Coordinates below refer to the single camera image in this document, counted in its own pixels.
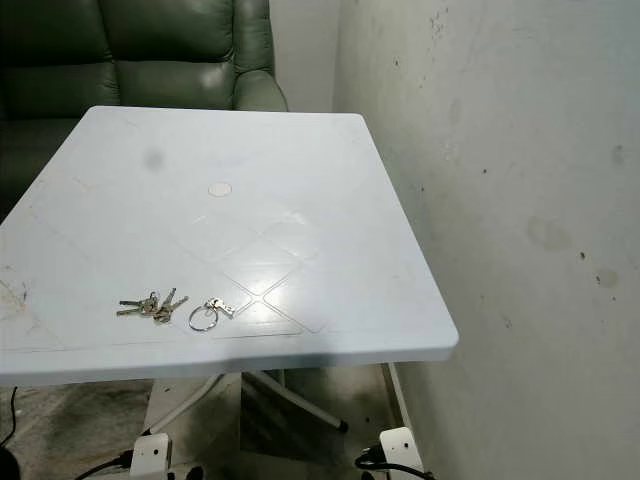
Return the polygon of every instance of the concrete floor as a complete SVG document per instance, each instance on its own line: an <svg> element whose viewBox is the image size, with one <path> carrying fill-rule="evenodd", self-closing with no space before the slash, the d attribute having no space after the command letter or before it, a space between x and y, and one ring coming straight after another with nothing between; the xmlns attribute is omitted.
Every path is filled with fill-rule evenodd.
<svg viewBox="0 0 640 480"><path fill-rule="evenodd" d="M204 379L162 379L19 388L18 429L7 447L23 480L68 480L132 448L137 436ZM224 385L164 429L172 439L178 480L191 465L207 479L356 480L360 451L381 430L399 426L381 366L300 369L287 387L350 425L342 434L288 404L250 376ZM0 431L10 429L11 389L0 389Z"/></svg>

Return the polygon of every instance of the white wall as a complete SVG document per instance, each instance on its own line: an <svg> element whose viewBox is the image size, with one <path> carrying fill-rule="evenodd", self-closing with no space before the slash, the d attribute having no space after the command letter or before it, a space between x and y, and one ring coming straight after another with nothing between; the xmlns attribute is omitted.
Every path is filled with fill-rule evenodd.
<svg viewBox="0 0 640 480"><path fill-rule="evenodd" d="M331 112L340 0L271 0L276 78L296 112Z"/></svg>
<svg viewBox="0 0 640 480"><path fill-rule="evenodd" d="M364 114L460 330L449 362L400 369L439 478L640 475L638 19L342 4L335 105Z"/></svg>

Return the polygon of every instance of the bunch of keys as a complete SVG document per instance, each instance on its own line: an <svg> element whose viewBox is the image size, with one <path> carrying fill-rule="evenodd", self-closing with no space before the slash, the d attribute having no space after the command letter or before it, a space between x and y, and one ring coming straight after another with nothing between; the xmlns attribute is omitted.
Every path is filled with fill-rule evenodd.
<svg viewBox="0 0 640 480"><path fill-rule="evenodd" d="M205 315L215 315L215 317L209 323L209 325L205 327L198 327L197 325L193 324L193 316L196 313L198 313L200 310L207 310L207 313ZM215 327L218 324L218 310L222 310L229 317L233 317L233 314L235 313L235 310L230 306L226 305L221 298L213 297L207 300L206 302L204 302L203 305L200 305L193 312L191 312L191 315L189 315L189 326L196 332L206 332L208 330L211 330L213 327Z"/></svg>
<svg viewBox="0 0 640 480"><path fill-rule="evenodd" d="M165 301L162 302L160 307L158 307L158 294L156 292L151 292L149 298L145 298L143 300L121 300L120 305L130 305L136 308L120 310L116 312L116 315L141 315L143 317L153 317L153 319L158 323L167 323L171 320L171 314L173 311L189 300L189 297L183 297L172 305L171 301L173 300L175 293L176 289L172 288L171 292Z"/></svg>

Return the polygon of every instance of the sofa armrest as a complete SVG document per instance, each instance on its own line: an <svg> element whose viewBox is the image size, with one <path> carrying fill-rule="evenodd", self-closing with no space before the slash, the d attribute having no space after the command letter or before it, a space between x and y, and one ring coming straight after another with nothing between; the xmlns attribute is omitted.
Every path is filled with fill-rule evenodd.
<svg viewBox="0 0 640 480"><path fill-rule="evenodd" d="M289 109L275 79L263 70L253 70L238 77L233 92L233 108L263 112L286 112Z"/></svg>

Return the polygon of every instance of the metal key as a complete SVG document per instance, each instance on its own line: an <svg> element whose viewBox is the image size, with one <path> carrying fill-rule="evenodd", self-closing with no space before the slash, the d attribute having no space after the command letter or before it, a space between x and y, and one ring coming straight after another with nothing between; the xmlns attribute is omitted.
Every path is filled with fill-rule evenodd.
<svg viewBox="0 0 640 480"><path fill-rule="evenodd" d="M214 297L214 298L210 298L209 300L207 300L204 304L204 306L206 308L210 308L210 309L221 309L222 311L224 311L227 315L229 315L230 317L233 317L233 314L235 313L235 310L233 308L231 308L229 305L226 305L224 303L224 300L222 300L221 298L218 297Z"/></svg>
<svg viewBox="0 0 640 480"><path fill-rule="evenodd" d="M184 302L189 300L189 297L184 297L178 300L173 305L171 305L171 300L173 300L173 295L175 293L176 293L176 289L172 288L171 292L169 293L169 296L165 299L164 302L162 302L162 305L160 305L160 308L154 313L153 319L156 322L167 323L169 320L171 320L171 314L173 313L173 311L176 308L178 308L180 305L182 305Z"/></svg>
<svg viewBox="0 0 640 480"><path fill-rule="evenodd" d="M149 298L143 300L120 300L120 305L130 305L136 308L130 310L119 310L116 315L142 315L143 317L150 317L158 309L158 295L156 292L151 292Z"/></svg>

